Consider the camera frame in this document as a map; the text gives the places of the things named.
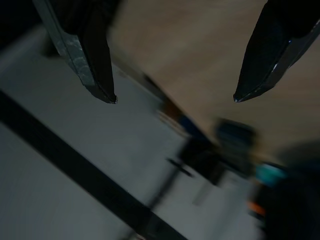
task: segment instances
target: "black stripe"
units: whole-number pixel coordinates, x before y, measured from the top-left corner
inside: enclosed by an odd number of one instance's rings
[[[138,234],[148,240],[186,240],[2,91],[0,110],[8,128]]]

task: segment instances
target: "gray floor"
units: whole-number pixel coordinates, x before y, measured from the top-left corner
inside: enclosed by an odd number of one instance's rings
[[[113,66],[118,104],[95,99],[35,29],[0,56],[0,89],[143,203],[173,170],[184,139],[157,118],[160,101]],[[128,228],[0,125],[0,239],[119,239]]]

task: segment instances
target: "wooden board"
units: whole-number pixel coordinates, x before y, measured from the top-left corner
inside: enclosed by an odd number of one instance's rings
[[[259,155],[316,139],[320,130],[320,41],[261,97],[234,103],[262,0],[130,0],[111,40],[213,141],[226,118],[256,128]]]

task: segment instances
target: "wooden surface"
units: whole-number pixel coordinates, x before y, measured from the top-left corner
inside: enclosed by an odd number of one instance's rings
[[[272,156],[320,132],[320,42],[261,97],[234,103],[262,0],[130,0],[111,40],[214,141],[226,118],[256,128],[258,155]]]

